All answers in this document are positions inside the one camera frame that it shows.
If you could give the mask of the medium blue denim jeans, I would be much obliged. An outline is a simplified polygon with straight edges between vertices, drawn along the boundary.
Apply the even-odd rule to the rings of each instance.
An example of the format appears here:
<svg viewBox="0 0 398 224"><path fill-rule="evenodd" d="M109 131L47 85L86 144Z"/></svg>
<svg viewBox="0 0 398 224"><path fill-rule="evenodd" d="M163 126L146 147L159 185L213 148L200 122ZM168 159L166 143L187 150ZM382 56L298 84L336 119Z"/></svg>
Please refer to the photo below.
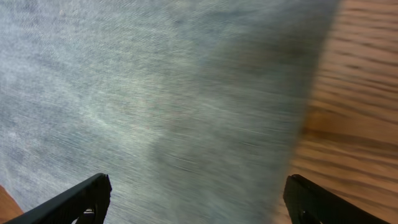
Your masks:
<svg viewBox="0 0 398 224"><path fill-rule="evenodd" d="M107 223L270 223L337 1L2 1L1 185Z"/></svg>

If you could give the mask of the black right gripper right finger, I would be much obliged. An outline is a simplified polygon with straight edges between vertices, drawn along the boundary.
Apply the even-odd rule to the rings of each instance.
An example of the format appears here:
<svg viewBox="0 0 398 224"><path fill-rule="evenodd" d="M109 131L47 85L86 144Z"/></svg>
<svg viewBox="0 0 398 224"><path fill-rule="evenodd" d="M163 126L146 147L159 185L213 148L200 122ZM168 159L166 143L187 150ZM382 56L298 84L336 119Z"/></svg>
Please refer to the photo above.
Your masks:
<svg viewBox="0 0 398 224"><path fill-rule="evenodd" d="M298 174L287 177L283 199L292 224L388 224Z"/></svg>

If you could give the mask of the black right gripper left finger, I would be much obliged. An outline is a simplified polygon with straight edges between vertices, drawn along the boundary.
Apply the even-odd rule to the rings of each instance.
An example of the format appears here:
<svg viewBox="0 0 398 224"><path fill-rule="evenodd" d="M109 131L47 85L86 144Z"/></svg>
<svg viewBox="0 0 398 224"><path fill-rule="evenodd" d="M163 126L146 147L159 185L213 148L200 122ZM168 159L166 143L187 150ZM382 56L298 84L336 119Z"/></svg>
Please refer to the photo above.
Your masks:
<svg viewBox="0 0 398 224"><path fill-rule="evenodd" d="M97 173L6 224L103 224L111 191L109 176Z"/></svg>

